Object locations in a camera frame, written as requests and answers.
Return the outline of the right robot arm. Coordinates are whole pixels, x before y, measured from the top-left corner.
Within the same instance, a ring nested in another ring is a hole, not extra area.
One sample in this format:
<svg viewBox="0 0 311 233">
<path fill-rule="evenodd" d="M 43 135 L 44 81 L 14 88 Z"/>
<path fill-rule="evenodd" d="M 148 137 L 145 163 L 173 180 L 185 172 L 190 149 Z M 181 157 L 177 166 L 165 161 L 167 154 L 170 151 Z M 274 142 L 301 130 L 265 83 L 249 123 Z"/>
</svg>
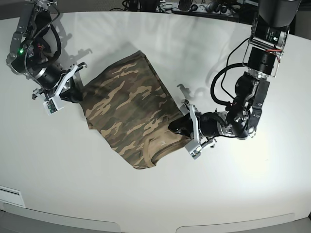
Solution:
<svg viewBox="0 0 311 233">
<path fill-rule="evenodd" d="M 61 100 L 80 103 L 82 93 L 76 86 L 72 68 L 64 69 L 59 63 L 62 52 L 60 36 L 51 16 L 57 10 L 55 0 L 31 0 L 26 4 L 17 29 L 13 34 L 6 64 L 13 73 L 25 75 L 39 85 L 32 98 L 41 96 L 45 101 L 53 96 Z"/>
</svg>

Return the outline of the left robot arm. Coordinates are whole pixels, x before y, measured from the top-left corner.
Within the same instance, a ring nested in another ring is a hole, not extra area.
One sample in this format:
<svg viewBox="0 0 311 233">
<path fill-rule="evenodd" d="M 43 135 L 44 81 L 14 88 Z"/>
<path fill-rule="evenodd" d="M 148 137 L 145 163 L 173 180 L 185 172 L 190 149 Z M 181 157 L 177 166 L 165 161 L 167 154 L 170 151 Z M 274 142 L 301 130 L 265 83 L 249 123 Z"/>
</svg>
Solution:
<svg viewBox="0 0 311 233">
<path fill-rule="evenodd" d="M 262 105 L 267 96 L 269 77 L 276 75 L 284 53 L 286 39 L 301 2 L 299 0 L 260 0 L 255 14 L 248 47 L 243 62 L 226 64 L 212 80 L 212 100 L 225 107 L 225 112 L 190 114 L 171 122 L 168 129 L 174 134 L 194 138 L 238 138 L 253 136 L 262 115 Z M 232 101 L 220 100 L 215 95 L 215 85 L 220 77 L 234 68 L 245 67 L 247 71 L 235 84 Z"/>
</svg>

